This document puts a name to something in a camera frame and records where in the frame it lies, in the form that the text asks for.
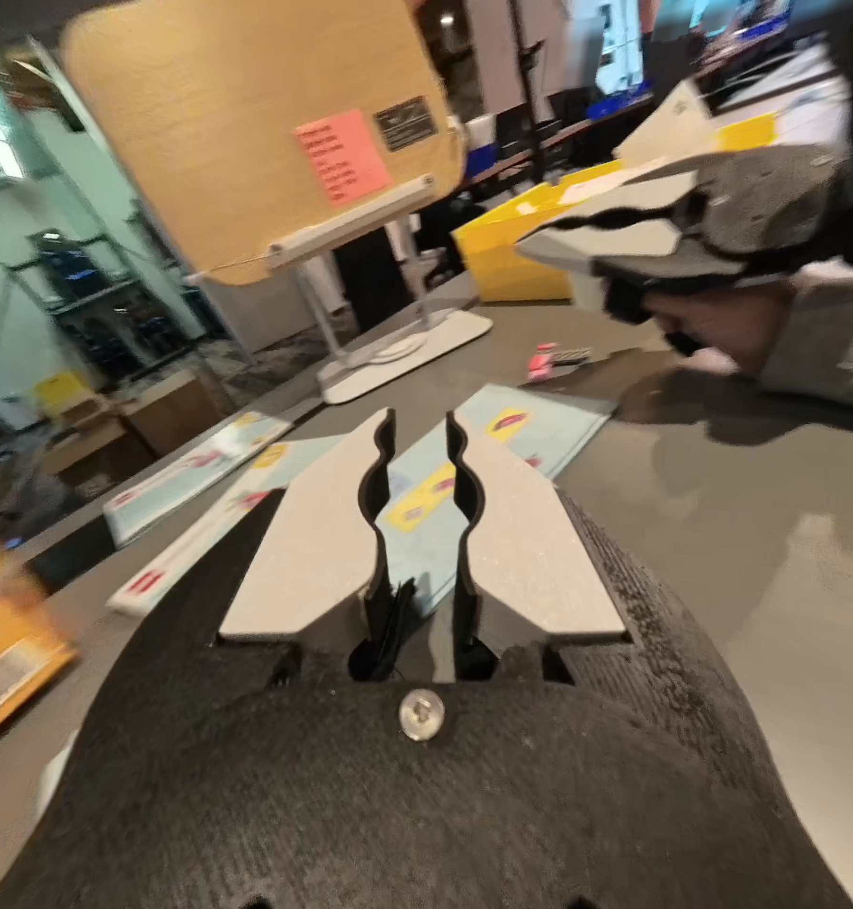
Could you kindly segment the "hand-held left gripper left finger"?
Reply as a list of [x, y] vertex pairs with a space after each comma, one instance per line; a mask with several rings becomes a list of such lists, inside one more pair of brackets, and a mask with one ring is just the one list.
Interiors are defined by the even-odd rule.
[[390, 595], [375, 518], [395, 410], [377, 410], [288, 484], [219, 626], [224, 641], [360, 641]]

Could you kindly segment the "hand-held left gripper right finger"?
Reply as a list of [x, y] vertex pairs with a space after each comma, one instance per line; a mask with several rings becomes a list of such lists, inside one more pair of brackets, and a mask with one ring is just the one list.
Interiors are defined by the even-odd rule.
[[508, 447], [445, 417], [457, 545], [455, 641], [617, 641], [625, 620], [555, 484]]

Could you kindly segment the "cardboard box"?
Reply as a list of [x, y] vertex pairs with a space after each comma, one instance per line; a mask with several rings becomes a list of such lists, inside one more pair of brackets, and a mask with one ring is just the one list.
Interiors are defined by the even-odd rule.
[[154, 460], [186, 446], [225, 417], [207, 384], [190, 369], [119, 403], [117, 413]]
[[42, 457], [40, 471], [93, 500], [155, 460], [144, 442], [113, 417], [53, 443]]

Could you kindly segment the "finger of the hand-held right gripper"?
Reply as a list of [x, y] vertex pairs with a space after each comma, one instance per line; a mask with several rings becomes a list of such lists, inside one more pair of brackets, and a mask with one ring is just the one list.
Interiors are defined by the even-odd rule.
[[698, 169], [623, 184], [582, 201], [540, 229], [567, 231], [583, 227], [615, 231], [662, 222], [682, 228], [682, 211], [698, 187]]
[[577, 226], [548, 222], [514, 244], [515, 252], [566, 274], [572, 305], [581, 312], [602, 312], [604, 279], [593, 266], [613, 256], [670, 256], [681, 239], [677, 226], [666, 219], [644, 220], [622, 228]]

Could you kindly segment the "black metal shelf rack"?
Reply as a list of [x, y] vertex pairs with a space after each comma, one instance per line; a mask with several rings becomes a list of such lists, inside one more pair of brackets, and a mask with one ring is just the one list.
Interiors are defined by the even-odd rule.
[[108, 233], [77, 239], [46, 228], [26, 239], [31, 256], [0, 263], [6, 291], [32, 302], [102, 385], [135, 382], [195, 353], [174, 312]]

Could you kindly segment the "open light blue instruction booklet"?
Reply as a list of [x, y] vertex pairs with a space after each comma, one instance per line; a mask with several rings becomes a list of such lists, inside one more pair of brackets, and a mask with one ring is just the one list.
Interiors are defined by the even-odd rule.
[[[472, 427], [555, 479], [613, 415], [612, 401], [487, 384], [459, 409]], [[415, 584], [420, 617], [454, 590], [466, 518], [454, 503], [444, 419], [388, 465], [390, 498], [377, 519], [395, 585]]]

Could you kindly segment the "grey desk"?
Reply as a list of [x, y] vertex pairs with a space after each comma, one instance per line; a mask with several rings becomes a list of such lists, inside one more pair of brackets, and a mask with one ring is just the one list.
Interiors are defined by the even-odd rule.
[[590, 347], [599, 366], [552, 388], [619, 407], [562, 488], [705, 628], [853, 900], [853, 414], [695, 371], [652, 324], [567, 304], [480, 312], [488, 335], [358, 401], [312, 412], [310, 368], [251, 408], [293, 408], [300, 439], [393, 407], [403, 451], [485, 384], [522, 383], [537, 343]]

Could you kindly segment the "black label plate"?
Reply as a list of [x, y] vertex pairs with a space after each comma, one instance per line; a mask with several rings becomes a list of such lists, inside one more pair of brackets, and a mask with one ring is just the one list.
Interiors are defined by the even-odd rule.
[[373, 114], [378, 134], [389, 153], [398, 153], [438, 134], [424, 96], [411, 97]]

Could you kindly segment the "small yellow box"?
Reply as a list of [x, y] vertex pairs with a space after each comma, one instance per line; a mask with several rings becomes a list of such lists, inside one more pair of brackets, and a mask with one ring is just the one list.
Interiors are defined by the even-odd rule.
[[81, 401], [94, 394], [91, 385], [76, 370], [54, 374], [32, 386], [31, 395], [38, 412], [48, 420], [53, 420]]

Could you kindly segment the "yellow plastic bin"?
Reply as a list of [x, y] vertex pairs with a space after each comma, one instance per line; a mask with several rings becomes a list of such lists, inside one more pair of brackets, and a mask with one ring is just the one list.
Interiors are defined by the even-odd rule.
[[482, 303], [529, 303], [568, 300], [569, 278], [561, 269], [535, 263], [515, 248], [527, 233], [573, 207], [579, 197], [601, 190], [623, 165], [611, 161], [565, 176], [558, 184], [541, 183], [453, 233], [455, 247], [473, 279]]

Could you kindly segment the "wooden book stand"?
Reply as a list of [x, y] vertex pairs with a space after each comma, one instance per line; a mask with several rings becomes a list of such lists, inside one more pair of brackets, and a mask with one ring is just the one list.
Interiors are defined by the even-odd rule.
[[[467, 134], [407, 2], [128, 2], [63, 29], [64, 76], [188, 282], [213, 297], [289, 278], [331, 361], [324, 403], [349, 403], [486, 335], [466, 303], [435, 309], [409, 216], [463, 181]], [[424, 96], [437, 135], [389, 153], [373, 114]], [[294, 136], [358, 108], [393, 184], [333, 206]], [[308, 263], [398, 223], [407, 322], [342, 347]]]

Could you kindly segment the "orange toy brick box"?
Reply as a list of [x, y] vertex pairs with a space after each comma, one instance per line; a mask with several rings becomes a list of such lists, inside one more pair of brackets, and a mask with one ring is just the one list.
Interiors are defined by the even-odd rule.
[[0, 546], [0, 728], [76, 658], [40, 582]]

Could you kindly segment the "person's right forearm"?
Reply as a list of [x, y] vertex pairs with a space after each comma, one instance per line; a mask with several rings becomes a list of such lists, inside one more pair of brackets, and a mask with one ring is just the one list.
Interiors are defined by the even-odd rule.
[[792, 306], [758, 384], [853, 408], [853, 267], [839, 258], [813, 263], [792, 284]]

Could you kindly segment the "pink and grey brick assembly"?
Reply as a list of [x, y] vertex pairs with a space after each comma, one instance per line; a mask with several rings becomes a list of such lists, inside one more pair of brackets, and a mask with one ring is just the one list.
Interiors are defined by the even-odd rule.
[[538, 345], [529, 360], [526, 381], [551, 381], [573, 373], [591, 361], [592, 351], [589, 348], [568, 348], [555, 343]]

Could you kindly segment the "pink sticky note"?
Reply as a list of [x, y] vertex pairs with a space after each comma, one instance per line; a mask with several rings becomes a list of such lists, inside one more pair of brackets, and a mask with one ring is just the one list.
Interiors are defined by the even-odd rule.
[[358, 202], [393, 184], [358, 108], [300, 125], [294, 136], [335, 207]]

